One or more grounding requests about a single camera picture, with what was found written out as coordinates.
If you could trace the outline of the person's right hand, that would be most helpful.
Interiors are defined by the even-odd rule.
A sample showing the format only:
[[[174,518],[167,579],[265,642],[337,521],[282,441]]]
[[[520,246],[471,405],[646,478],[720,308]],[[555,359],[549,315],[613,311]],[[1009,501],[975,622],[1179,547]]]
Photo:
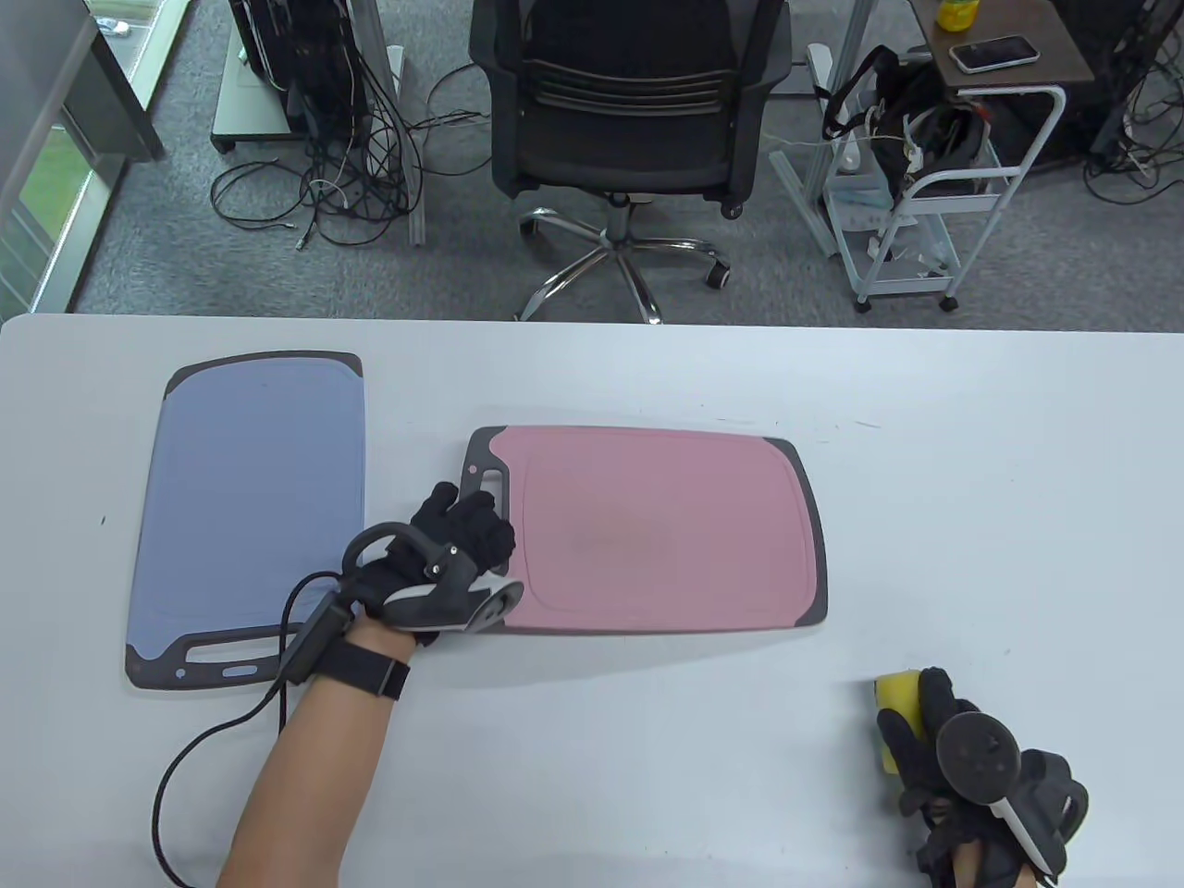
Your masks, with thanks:
[[[914,860],[933,887],[1054,887],[1090,796],[1060,754],[1012,732],[929,667],[876,678],[884,772],[926,828]]]

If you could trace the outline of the person's left hand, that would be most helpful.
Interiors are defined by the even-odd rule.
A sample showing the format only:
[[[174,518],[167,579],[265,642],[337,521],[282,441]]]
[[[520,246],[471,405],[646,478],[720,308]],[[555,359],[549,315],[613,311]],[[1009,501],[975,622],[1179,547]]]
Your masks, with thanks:
[[[380,522],[342,556],[342,596],[367,617],[427,646],[439,633],[478,633],[515,609],[522,583],[495,574],[516,538],[490,493],[463,498],[440,482],[408,522]]]

